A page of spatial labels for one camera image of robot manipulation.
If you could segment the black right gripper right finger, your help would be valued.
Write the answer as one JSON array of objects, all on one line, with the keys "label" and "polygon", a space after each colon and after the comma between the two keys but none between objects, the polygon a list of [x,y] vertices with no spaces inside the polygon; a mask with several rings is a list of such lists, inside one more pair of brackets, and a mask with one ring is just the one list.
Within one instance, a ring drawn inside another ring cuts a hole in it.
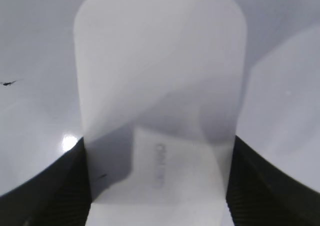
[{"label": "black right gripper right finger", "polygon": [[226,202],[236,226],[318,226],[320,194],[235,138]]}]

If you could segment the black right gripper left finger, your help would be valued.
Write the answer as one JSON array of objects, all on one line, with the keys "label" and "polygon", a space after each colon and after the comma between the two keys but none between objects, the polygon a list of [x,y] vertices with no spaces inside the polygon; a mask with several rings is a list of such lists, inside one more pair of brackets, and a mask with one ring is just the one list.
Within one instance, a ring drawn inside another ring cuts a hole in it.
[{"label": "black right gripper left finger", "polygon": [[81,138],[37,176],[0,198],[2,226],[84,226],[92,195]]}]

